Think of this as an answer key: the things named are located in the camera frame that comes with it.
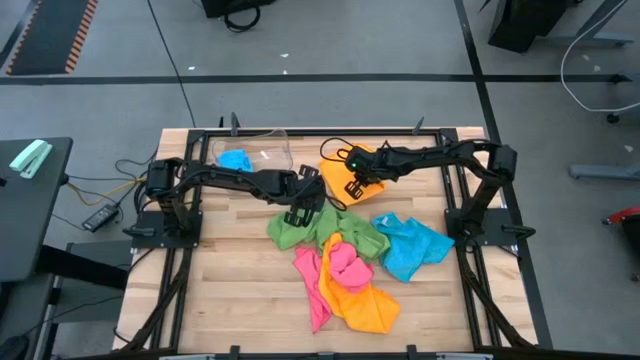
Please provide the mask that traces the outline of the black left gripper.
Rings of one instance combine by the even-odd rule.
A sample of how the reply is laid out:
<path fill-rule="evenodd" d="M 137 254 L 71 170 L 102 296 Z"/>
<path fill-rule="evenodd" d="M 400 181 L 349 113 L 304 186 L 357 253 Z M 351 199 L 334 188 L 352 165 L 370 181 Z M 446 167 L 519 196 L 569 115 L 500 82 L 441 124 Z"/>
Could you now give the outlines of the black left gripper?
<path fill-rule="evenodd" d="M 294 227 L 306 227 L 324 207 L 326 186 L 320 171 L 312 166 L 301 165 L 298 174 L 301 185 L 294 187 L 291 207 L 285 213 L 284 221 Z"/>

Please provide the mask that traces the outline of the orange towel with white label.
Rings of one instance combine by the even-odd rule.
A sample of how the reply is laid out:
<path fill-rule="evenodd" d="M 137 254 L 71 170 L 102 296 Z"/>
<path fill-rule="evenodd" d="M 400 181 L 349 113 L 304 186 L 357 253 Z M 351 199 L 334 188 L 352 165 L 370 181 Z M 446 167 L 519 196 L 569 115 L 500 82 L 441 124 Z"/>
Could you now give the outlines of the orange towel with white label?
<path fill-rule="evenodd" d="M 354 174 L 350 172 L 343 163 L 343 158 L 351 148 L 351 145 L 345 145 L 328 155 L 328 159 L 323 159 L 319 162 L 320 172 L 333 196 L 343 202 L 347 207 L 380 195 L 386 191 L 387 187 L 385 182 L 363 187 L 362 195 L 358 199 L 354 199 L 346 192 L 345 186 L 349 182 L 355 181 Z"/>

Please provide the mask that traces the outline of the green microfiber towel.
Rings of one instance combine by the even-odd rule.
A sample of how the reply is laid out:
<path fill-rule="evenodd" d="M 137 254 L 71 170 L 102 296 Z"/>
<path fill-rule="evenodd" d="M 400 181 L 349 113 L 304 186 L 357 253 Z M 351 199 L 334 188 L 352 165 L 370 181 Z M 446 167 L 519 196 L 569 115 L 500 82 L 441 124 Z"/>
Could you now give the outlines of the green microfiber towel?
<path fill-rule="evenodd" d="M 324 210 L 315 213 L 311 223 L 307 226 L 295 227 L 284 221 L 285 212 L 271 218 L 266 232 L 280 250 L 287 250 L 296 246 L 309 245 L 319 247 L 318 225 L 324 215 Z"/>
<path fill-rule="evenodd" d="M 320 251 L 329 238 L 338 233 L 342 241 L 355 247 L 366 263 L 372 263 L 390 249 L 390 240 L 372 224 L 349 211 L 327 205 L 314 217 L 315 238 Z"/>

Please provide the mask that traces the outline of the blue microfiber towel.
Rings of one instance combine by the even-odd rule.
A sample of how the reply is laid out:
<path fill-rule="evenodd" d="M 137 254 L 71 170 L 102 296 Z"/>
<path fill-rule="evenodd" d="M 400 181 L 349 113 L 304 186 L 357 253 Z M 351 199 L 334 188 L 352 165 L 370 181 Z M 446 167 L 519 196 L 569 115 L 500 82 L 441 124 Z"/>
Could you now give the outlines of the blue microfiber towel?
<path fill-rule="evenodd" d="M 371 224 L 390 242 L 380 257 L 381 266 L 403 283 L 409 283 L 422 265 L 441 263 L 454 246 L 453 239 L 413 217 L 401 221 L 390 212 L 373 218 Z"/>
<path fill-rule="evenodd" d="M 253 165 L 244 149 L 227 150 L 217 156 L 220 167 L 244 172 L 253 172 Z"/>

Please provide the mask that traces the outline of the pink microfiber towel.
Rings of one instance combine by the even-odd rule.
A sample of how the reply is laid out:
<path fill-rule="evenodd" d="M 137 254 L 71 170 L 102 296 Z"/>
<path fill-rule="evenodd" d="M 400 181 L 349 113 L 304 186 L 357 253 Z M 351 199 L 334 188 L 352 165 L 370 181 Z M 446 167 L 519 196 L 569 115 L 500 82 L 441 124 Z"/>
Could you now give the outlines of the pink microfiber towel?
<path fill-rule="evenodd" d="M 332 311 L 319 288 L 321 258 L 308 247 L 295 249 L 294 267 L 303 278 L 310 307 L 311 329 L 317 333 L 331 318 Z"/>
<path fill-rule="evenodd" d="M 349 243 L 339 242 L 329 252 L 329 274 L 350 293 L 360 293 L 371 283 L 374 269 Z"/>

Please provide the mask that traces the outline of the orange microfiber towel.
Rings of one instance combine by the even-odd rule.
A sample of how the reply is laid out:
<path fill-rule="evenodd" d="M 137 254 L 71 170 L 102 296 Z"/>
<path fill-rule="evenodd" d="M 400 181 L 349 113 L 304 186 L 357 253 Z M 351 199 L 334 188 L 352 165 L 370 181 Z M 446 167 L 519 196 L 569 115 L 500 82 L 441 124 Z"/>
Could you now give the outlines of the orange microfiber towel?
<path fill-rule="evenodd" d="M 388 293 L 371 283 L 360 293 L 350 293 L 329 274 L 329 252 L 333 245 L 343 242 L 338 233 L 325 243 L 321 257 L 319 288 L 332 314 L 342 318 L 355 331 L 388 334 L 401 306 Z"/>

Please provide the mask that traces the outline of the black box on floor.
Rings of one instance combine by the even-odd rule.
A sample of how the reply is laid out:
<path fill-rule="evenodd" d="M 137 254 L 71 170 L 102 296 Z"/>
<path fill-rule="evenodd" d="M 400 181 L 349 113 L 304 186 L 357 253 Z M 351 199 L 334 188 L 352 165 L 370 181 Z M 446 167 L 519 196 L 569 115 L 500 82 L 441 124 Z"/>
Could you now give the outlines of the black box on floor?
<path fill-rule="evenodd" d="M 199 0 L 208 18 L 217 18 L 233 13 L 260 8 L 276 0 Z"/>

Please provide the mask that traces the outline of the black power adapter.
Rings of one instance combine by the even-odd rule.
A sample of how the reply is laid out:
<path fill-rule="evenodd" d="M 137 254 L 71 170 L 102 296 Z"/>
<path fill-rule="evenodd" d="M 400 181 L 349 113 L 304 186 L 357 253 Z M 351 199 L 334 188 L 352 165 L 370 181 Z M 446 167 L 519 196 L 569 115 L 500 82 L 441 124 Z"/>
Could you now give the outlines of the black power adapter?
<path fill-rule="evenodd" d="M 95 233 L 104 225 L 108 224 L 119 214 L 119 208 L 116 205 L 106 204 L 97 212 L 88 217 L 81 227 L 91 233 Z"/>

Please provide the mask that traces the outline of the black computer case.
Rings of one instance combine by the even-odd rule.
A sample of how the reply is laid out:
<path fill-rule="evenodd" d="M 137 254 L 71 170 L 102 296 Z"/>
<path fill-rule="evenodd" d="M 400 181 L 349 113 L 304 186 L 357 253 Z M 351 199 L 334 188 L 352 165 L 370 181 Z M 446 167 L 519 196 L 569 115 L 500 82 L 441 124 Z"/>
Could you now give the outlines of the black computer case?
<path fill-rule="evenodd" d="M 482 12 L 496 1 L 496 12 L 488 44 L 515 53 L 526 53 L 535 40 L 549 45 L 567 45 L 570 36 L 549 36 L 568 8 L 584 0 L 484 0 Z"/>

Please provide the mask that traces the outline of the grey desk foot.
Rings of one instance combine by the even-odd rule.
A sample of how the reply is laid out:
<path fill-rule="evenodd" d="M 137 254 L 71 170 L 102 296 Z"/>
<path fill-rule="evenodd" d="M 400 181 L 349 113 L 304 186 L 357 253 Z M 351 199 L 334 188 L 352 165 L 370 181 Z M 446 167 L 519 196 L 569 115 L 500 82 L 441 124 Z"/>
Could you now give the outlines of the grey desk foot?
<path fill-rule="evenodd" d="M 614 180 L 640 180 L 640 163 L 628 166 L 570 165 L 569 175 L 574 178 L 601 178 Z"/>

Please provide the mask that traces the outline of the red object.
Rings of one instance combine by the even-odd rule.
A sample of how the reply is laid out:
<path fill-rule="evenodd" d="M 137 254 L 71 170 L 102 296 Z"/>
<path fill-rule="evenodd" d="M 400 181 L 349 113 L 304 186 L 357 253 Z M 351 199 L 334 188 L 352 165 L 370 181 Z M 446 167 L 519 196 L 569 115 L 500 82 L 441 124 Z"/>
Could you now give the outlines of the red object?
<path fill-rule="evenodd" d="M 621 224 L 626 218 L 633 217 L 635 215 L 640 215 L 640 206 L 629 207 L 608 215 L 602 220 L 602 223 L 604 225 Z"/>

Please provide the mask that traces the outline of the black side table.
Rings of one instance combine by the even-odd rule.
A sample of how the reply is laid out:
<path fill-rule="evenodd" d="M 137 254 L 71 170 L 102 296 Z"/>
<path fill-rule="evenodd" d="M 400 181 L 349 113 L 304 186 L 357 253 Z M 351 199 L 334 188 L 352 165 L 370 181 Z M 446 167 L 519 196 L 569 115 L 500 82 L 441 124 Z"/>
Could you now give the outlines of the black side table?
<path fill-rule="evenodd" d="M 44 243 L 73 140 L 48 138 L 52 150 L 31 179 L 10 169 L 12 160 L 32 141 L 0 140 L 0 283 L 28 278 Z"/>

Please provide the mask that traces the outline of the mint green stapler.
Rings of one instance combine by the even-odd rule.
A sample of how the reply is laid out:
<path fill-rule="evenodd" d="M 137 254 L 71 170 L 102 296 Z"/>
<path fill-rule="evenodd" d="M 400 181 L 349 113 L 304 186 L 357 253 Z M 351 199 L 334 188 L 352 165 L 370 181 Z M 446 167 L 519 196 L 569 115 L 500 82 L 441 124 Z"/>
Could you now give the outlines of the mint green stapler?
<path fill-rule="evenodd" d="M 12 160 L 9 167 L 22 178 L 32 179 L 52 149 L 53 145 L 44 140 L 33 140 Z"/>

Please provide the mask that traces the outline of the black mat with orange edge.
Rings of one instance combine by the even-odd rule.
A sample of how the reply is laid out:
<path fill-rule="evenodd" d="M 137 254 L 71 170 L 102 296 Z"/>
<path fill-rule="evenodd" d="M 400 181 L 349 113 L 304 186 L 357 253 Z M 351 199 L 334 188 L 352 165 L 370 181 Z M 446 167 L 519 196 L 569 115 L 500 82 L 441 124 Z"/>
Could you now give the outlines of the black mat with orange edge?
<path fill-rule="evenodd" d="M 98 0 L 36 0 L 6 66 L 9 76 L 63 75 L 79 62 Z"/>

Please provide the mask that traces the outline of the dark grey round object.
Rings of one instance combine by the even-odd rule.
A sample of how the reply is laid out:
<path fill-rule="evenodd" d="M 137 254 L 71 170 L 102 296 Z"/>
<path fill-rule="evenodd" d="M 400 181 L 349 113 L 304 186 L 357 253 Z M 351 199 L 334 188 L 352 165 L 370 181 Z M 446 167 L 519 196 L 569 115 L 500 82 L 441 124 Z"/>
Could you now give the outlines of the dark grey round object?
<path fill-rule="evenodd" d="M 24 360 L 28 347 L 26 336 L 10 337 L 0 345 L 0 360 Z"/>

